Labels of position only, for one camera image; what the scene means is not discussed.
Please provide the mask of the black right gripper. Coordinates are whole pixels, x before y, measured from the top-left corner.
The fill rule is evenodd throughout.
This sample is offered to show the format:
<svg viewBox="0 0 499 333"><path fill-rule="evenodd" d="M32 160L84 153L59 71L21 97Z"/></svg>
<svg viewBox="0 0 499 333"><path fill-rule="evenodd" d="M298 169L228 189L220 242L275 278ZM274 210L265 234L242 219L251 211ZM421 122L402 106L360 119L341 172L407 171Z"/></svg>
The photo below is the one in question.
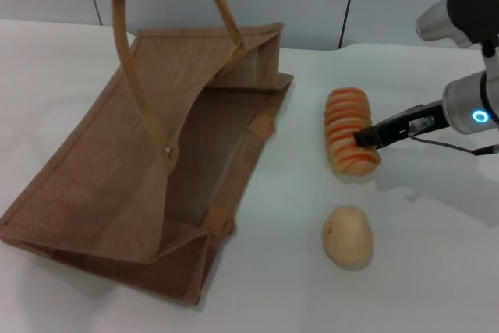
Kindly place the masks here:
<svg viewBox="0 0 499 333"><path fill-rule="evenodd" d="M353 133L354 141L362 148L384 148L409 138L409 134L424 134L445 129L449 123L442 101L416 105L403 112Z"/></svg>

